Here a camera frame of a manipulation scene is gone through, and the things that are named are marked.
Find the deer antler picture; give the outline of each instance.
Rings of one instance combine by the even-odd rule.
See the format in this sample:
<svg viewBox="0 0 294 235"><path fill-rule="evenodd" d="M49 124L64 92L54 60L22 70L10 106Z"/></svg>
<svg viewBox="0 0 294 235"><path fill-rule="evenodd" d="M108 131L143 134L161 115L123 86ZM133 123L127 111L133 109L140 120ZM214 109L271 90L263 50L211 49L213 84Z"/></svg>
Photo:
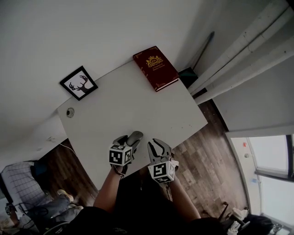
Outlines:
<svg viewBox="0 0 294 235"><path fill-rule="evenodd" d="M77 100L81 100L98 88L83 66L68 75L60 84Z"/></svg>
<svg viewBox="0 0 294 235"><path fill-rule="evenodd" d="M82 84L81 87L78 86L77 88L75 88L75 87L72 85L72 83L70 83L68 86L69 86L69 88L70 88L71 90L81 90L82 92L87 93L88 88L85 87L85 84L86 84L86 82L88 81L88 78L87 78L86 76L80 76L80 78L82 78L82 79L85 81L84 83L81 83L81 84Z"/></svg>

